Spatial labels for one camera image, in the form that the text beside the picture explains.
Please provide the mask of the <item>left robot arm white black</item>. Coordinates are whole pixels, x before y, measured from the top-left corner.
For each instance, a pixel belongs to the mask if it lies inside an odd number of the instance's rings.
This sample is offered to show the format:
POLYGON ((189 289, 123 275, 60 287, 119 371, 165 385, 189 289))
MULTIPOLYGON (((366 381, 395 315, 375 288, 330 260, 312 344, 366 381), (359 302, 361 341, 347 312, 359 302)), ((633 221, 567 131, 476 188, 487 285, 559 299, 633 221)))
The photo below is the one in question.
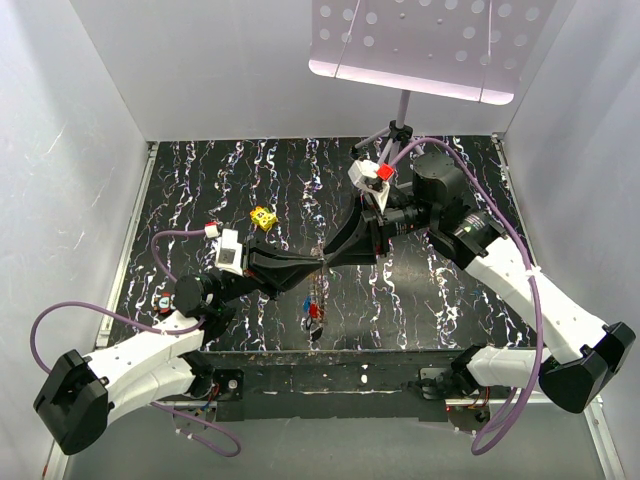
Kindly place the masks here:
POLYGON ((215 387, 202 347, 220 337, 236 299, 259 290, 270 298, 322 269, 322 255, 302 255, 258 239, 224 241, 208 272, 179 277, 174 311, 154 327, 115 346, 61 355, 34 401, 34 410, 66 455, 92 445, 115 420, 171 396, 200 400, 215 387))

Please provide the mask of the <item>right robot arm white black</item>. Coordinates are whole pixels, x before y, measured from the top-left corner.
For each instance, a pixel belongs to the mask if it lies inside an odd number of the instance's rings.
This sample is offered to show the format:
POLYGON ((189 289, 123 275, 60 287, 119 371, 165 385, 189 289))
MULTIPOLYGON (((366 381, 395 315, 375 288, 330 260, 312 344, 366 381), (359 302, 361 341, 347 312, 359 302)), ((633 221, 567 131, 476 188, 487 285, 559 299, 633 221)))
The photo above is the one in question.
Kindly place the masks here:
POLYGON ((433 397, 475 397, 486 387, 532 384, 555 405, 580 413, 618 373, 636 339, 623 322, 608 324, 526 267, 506 229, 473 205, 470 182, 453 159, 427 153, 399 187, 386 163, 356 160, 348 175, 357 192, 351 212, 324 248, 329 267, 373 265, 393 237, 424 230, 434 250, 497 294, 535 330, 540 352, 474 345, 427 381, 433 397))

